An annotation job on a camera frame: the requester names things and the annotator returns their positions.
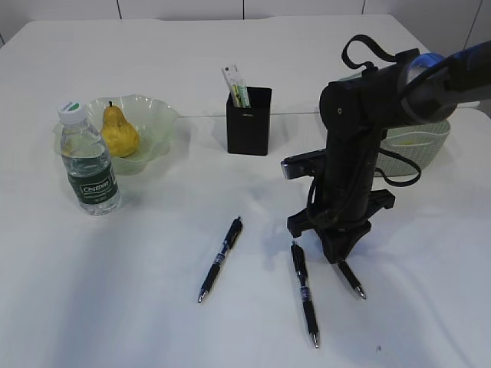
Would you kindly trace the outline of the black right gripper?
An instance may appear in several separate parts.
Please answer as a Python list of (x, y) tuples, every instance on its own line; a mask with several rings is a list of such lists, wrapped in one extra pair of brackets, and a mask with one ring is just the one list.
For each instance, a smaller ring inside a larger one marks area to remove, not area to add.
[(312, 178), (305, 208), (288, 217), (293, 238), (314, 230), (330, 264), (343, 261), (358, 241), (371, 230), (369, 219), (381, 209), (392, 209), (395, 195), (386, 189), (343, 189), (331, 186), (320, 169), (309, 169)]

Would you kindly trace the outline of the blue grey right robot arm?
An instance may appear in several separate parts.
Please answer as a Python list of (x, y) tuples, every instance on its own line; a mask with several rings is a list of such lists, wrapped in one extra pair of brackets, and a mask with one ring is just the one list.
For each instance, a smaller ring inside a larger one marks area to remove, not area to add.
[(307, 205), (288, 218), (288, 230), (294, 238), (314, 230), (332, 264), (370, 231), (372, 215), (394, 206), (392, 193), (372, 188), (387, 131), (437, 123), (461, 103), (490, 97), (489, 42), (442, 57), (416, 49), (392, 55), (366, 35), (356, 40), (387, 66), (366, 61), (360, 77), (331, 82), (319, 100), (326, 147), (282, 161), (285, 178), (312, 178)]

